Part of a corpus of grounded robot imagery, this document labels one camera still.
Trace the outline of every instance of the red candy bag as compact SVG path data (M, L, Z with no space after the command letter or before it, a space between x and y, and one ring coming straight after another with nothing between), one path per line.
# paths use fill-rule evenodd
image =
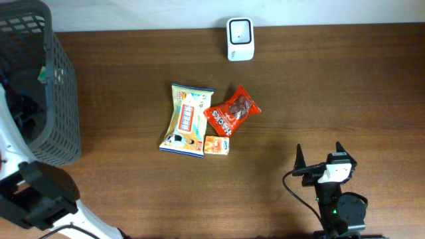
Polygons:
M261 113L260 108L239 85L236 93L221 106L211 107L204 111L208 122L219 136L230 137L246 118Z

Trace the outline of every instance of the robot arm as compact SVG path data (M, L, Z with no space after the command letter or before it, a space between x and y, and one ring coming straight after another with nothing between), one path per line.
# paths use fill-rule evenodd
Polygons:
M58 231L69 238L129 238L84 206L68 173L38 161L21 163L17 172L0 181L0 216L26 229L82 229Z
M0 84L0 180L19 170L20 163L35 160L21 136L6 102L6 91Z
M7 106L0 84L0 216L22 227L55 231L76 226L97 238L129 238L107 225L80 200L71 177L62 169L36 161ZM69 238L89 239L73 228L59 230Z
M285 188L300 202L309 207L318 217L324 231L315 232L314 238L360 238L365 229L364 218L368 206L367 199L356 193L342 193L341 184L352 177L357 162L337 142L337 152L327 156L326 163L306 166L301 146L297 146L294 169L285 177L302 176L303 187L314 187L320 216L306 202L296 196L285 184Z

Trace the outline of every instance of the wooden table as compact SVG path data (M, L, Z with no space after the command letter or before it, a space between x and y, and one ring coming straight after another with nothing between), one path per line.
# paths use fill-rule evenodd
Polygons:
M310 165L336 141L359 163L343 191L369 199L365 232L425 234L425 24L255 28L248 62L226 59L224 29L58 37L77 72L83 145L64 169L101 219L134 238L320 230L282 176L297 143ZM213 105L242 84L262 113L232 136L227 157L160 152L172 82L215 88ZM301 178L288 185L317 208ZM2 238L45 233L0 222Z

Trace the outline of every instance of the plastic wrapper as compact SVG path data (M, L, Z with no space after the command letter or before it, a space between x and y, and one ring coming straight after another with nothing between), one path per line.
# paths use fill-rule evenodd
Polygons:
M246 118L261 113L242 86L239 86L233 97L221 106L211 107L204 111L208 122L219 136L230 137Z
M204 157L207 119L203 112L210 107L214 90L172 84L172 91L174 112L159 149Z

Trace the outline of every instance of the black plastic basket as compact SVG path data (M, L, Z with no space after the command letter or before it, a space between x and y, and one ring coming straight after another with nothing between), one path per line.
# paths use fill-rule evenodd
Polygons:
M43 66L44 81L39 80ZM65 165L79 159L75 70L52 31L52 17L44 3L0 4L0 82L36 108L31 108L25 122L20 119L19 129L37 160Z

